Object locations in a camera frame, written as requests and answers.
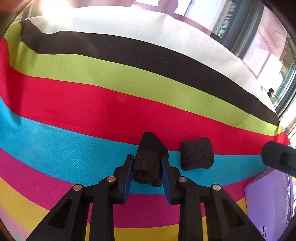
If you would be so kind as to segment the purple storage box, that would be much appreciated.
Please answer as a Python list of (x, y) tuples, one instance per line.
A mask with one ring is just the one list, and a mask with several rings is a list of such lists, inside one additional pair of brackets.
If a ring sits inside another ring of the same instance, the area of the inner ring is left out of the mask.
[(293, 216), (292, 176), (268, 168), (244, 189), (247, 216), (265, 240), (278, 240)]

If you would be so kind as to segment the dark brown knitted sleeve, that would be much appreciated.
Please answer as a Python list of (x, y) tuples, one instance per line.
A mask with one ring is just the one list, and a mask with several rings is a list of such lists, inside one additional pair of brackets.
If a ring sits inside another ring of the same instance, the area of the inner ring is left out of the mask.
[(163, 155), (169, 156), (166, 146), (154, 133), (144, 132), (132, 164), (133, 180), (139, 184), (161, 187)]

